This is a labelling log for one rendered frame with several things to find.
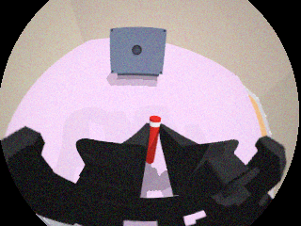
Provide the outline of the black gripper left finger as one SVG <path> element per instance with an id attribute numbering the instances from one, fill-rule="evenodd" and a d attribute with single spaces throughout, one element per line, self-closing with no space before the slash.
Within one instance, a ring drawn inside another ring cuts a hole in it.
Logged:
<path id="1" fill-rule="evenodd" d="M 142 195 L 143 173 L 146 168 L 148 146 L 150 146 L 151 125 L 147 123 L 123 143 L 103 142 L 98 139 L 78 139 L 75 144 L 84 165 L 106 167 L 114 170 L 130 170 L 133 184 Z"/>

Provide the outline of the red peg with white band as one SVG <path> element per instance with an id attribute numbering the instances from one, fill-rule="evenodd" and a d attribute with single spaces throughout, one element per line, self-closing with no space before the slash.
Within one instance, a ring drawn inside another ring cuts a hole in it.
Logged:
<path id="1" fill-rule="evenodd" d="M 161 124 L 161 118 L 150 117 L 150 146 L 148 146 L 147 162 L 153 163 L 155 156 L 155 147 L 157 147 L 159 124 Z"/>

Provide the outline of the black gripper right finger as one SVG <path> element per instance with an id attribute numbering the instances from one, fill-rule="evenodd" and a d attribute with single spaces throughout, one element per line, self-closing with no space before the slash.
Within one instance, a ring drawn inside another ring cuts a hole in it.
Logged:
<path id="1" fill-rule="evenodd" d="M 159 124 L 158 135 L 173 195 L 184 193 L 206 159 L 233 153 L 240 146 L 237 139 L 198 144 L 163 124 Z"/>

